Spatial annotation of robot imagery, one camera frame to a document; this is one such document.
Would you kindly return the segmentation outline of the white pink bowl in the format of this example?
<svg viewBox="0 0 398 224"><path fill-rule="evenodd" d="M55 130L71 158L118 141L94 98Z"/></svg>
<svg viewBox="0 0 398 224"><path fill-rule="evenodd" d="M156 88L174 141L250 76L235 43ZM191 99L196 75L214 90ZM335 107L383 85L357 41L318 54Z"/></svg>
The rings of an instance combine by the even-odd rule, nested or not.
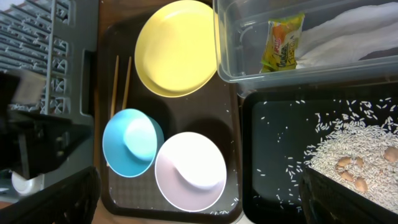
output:
<svg viewBox="0 0 398 224"><path fill-rule="evenodd" d="M155 180L163 197L184 212L213 206L226 187L227 168L218 146L194 132L178 133L162 145Z"/></svg>

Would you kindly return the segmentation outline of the clear plastic bin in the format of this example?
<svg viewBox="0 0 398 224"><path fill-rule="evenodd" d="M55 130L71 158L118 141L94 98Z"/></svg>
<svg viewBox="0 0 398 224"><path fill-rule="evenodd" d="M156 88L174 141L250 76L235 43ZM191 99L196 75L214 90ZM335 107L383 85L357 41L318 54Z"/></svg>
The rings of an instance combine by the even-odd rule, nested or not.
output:
<svg viewBox="0 0 398 224"><path fill-rule="evenodd" d="M263 89L397 78L396 1L214 1L219 76Z"/></svg>

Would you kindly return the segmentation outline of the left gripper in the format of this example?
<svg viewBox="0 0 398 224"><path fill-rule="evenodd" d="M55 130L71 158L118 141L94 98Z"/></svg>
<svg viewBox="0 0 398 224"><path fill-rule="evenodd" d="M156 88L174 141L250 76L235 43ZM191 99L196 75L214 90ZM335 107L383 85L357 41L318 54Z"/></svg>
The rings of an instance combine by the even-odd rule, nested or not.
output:
<svg viewBox="0 0 398 224"><path fill-rule="evenodd" d="M10 110L11 103L35 103L45 78L17 70L1 72L1 170L32 179L58 169L92 135L70 119ZM95 167L1 209L1 223L91 223L101 193Z"/></svg>

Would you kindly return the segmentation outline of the brown serving tray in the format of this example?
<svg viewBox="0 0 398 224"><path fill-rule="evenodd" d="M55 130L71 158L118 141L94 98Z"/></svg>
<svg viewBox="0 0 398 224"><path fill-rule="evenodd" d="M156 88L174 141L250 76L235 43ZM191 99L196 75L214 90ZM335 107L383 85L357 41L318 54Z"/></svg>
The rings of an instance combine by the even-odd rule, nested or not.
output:
<svg viewBox="0 0 398 224"><path fill-rule="evenodd" d="M146 22L133 17L110 26L99 43L97 127L109 121L113 81L123 95L128 70L134 70L134 48ZM208 210L188 213L162 196L152 170L140 177L124 178L100 158L101 201L112 217L145 218L187 223L236 223L242 217L241 140L235 86L217 75L198 91L181 98L164 98L149 91L135 73L131 75L128 106L154 118L166 137L193 131L211 139L221 150L227 167L226 187Z"/></svg>

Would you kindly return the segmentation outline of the small white cup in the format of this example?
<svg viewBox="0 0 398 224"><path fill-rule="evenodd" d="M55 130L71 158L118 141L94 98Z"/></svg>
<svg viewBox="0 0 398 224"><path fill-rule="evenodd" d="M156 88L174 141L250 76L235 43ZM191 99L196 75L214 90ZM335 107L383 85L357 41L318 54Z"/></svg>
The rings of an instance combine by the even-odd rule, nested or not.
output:
<svg viewBox="0 0 398 224"><path fill-rule="evenodd" d="M18 173L13 172L11 181L14 189L23 196L35 194L44 188L44 175L27 180Z"/></svg>

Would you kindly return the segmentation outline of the blue bowl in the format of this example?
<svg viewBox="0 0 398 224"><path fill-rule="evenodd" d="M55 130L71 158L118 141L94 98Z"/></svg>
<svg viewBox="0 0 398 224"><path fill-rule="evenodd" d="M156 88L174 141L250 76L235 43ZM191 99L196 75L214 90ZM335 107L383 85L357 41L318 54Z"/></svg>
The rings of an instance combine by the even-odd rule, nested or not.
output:
<svg viewBox="0 0 398 224"><path fill-rule="evenodd" d="M156 120L136 109L117 112L107 123L102 140L103 154L110 168L121 177L145 173L164 143Z"/></svg>

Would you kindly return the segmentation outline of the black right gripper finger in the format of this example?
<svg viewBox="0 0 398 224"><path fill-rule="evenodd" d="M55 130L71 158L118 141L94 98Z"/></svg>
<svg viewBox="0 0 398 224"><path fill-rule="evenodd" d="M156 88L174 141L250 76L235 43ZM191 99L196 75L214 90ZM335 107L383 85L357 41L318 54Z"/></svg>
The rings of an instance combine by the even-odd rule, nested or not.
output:
<svg viewBox="0 0 398 224"><path fill-rule="evenodd" d="M397 224L397 214L306 168L299 183L306 222Z"/></svg>

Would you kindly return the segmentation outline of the rice and peanut waste pile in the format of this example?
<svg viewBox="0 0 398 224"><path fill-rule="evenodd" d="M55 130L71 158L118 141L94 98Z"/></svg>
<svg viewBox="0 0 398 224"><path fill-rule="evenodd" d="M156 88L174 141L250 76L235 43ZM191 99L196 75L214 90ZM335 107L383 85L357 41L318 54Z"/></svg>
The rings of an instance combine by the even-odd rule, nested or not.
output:
<svg viewBox="0 0 398 224"><path fill-rule="evenodd" d="M309 151L304 170L311 168L370 201L397 211L397 127L336 119L333 131Z"/></svg>

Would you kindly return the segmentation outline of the grey dish rack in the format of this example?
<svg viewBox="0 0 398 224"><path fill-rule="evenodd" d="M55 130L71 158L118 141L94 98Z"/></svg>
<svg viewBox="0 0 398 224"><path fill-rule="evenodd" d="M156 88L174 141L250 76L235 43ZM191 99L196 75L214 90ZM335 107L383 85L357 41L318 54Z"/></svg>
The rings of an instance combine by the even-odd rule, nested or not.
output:
<svg viewBox="0 0 398 224"><path fill-rule="evenodd" d="M97 48L98 1L24 1L1 12L1 72L27 70L45 78L35 103L11 103L20 110L72 120L92 128L56 170L44 175L44 188L92 165L93 118L91 56Z"/></svg>

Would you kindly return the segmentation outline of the yellow plate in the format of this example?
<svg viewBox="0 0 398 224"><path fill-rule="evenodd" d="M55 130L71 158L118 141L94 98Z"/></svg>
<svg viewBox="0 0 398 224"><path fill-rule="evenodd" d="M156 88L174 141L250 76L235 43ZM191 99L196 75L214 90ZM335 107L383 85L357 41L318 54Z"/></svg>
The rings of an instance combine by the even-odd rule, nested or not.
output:
<svg viewBox="0 0 398 224"><path fill-rule="evenodd" d="M142 84L156 95L189 95L217 71L213 9L175 1L156 11L136 42L134 63Z"/></svg>

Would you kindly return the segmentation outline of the black waste tray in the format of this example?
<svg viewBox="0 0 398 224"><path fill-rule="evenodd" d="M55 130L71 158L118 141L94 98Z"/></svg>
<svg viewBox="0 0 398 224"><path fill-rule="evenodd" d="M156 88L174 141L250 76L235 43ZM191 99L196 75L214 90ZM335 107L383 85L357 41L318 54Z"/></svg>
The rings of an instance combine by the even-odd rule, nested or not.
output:
<svg viewBox="0 0 398 224"><path fill-rule="evenodd" d="M299 182L334 121L397 127L397 84L257 92L243 104L243 211L254 223L306 223Z"/></svg>

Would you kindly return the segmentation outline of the white paper napkin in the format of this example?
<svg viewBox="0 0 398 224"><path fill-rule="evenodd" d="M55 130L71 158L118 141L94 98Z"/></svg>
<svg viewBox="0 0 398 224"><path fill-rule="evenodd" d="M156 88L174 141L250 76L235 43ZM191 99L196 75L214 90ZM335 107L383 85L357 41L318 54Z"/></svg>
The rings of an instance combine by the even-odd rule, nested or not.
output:
<svg viewBox="0 0 398 224"><path fill-rule="evenodd" d="M397 47L397 3L361 6L305 30L295 51L296 68L357 62Z"/></svg>

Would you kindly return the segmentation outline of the yellow green snack wrapper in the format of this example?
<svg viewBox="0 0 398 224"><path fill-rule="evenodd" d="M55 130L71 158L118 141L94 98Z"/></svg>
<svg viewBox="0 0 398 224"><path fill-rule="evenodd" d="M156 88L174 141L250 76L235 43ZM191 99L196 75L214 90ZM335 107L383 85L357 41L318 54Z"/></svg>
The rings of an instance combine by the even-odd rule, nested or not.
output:
<svg viewBox="0 0 398 224"><path fill-rule="evenodd" d="M304 13L268 21L267 41L261 58L261 73L293 70L297 66L298 47L305 19Z"/></svg>

